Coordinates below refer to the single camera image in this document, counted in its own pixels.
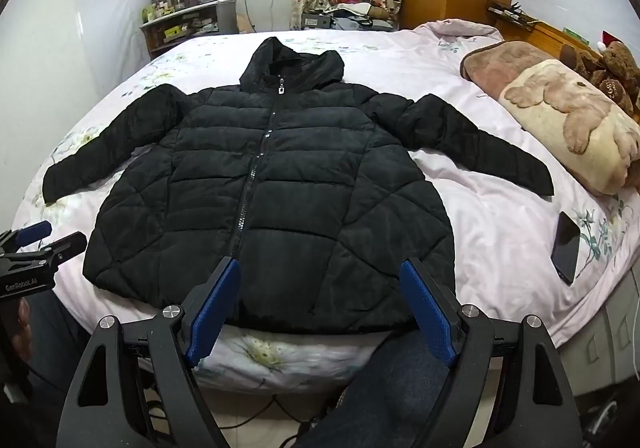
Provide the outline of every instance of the beige blanket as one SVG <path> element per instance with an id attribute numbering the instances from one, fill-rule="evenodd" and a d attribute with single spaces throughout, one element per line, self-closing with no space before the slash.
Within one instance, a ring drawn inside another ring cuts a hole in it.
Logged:
<path id="1" fill-rule="evenodd" d="M 526 42 L 501 42 L 460 67 L 591 193 L 640 185 L 640 127 L 559 60 Z"/>

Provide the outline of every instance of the human hand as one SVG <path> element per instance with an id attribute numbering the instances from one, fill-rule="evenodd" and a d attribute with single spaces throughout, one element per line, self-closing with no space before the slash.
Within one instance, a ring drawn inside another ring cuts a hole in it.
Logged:
<path id="1" fill-rule="evenodd" d="M 23 362 L 28 362 L 33 354 L 31 351 L 29 315 L 29 304 L 24 298 L 20 298 L 20 302 L 18 303 L 18 325 L 20 330 L 11 338 L 11 343 Z"/>

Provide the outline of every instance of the blue gripper pad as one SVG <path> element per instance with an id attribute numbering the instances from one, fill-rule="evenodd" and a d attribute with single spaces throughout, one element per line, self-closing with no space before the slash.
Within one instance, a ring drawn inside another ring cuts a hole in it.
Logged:
<path id="1" fill-rule="evenodd" d="M 240 279 L 240 264 L 233 259 L 226 266 L 191 325 L 191 346 L 186 354 L 191 368 L 211 354 L 222 325 L 236 302 Z"/>
<path id="2" fill-rule="evenodd" d="M 451 344 L 449 321 L 409 261 L 400 266 L 400 288 L 427 340 L 429 352 L 447 367 L 452 367 L 458 355 Z"/>
<path id="3" fill-rule="evenodd" d="M 49 223 L 49 221 L 42 221 L 31 225 L 28 228 L 18 230 L 18 234 L 15 236 L 15 245 L 18 248 L 23 248 L 36 243 L 45 237 L 49 237 L 50 235 L 51 223 Z"/>

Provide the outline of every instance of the black phone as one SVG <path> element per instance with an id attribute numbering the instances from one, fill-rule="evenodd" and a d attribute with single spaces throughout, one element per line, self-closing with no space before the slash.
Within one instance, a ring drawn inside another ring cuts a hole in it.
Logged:
<path id="1" fill-rule="evenodd" d="M 551 261 L 566 285 L 574 283 L 579 250 L 580 228 L 566 213 L 560 212 Z"/>

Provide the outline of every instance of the tiled floor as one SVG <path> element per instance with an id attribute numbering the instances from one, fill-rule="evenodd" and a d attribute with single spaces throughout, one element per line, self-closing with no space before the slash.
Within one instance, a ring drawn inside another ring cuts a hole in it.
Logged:
<path id="1" fill-rule="evenodd" d="M 500 377 L 500 364 L 492 364 L 476 420 L 472 426 L 465 448 L 480 444 L 489 422 L 494 405 L 495 393 Z M 203 389 L 203 395 L 221 428 L 240 424 L 262 409 L 271 399 L 270 396 L 235 394 L 218 390 Z M 326 396 L 291 394 L 279 396 L 278 400 L 287 412 L 298 419 L 306 420 L 317 414 Z M 223 430 L 231 448 L 280 448 L 282 442 L 298 431 L 298 424 L 276 405 L 240 428 Z"/>

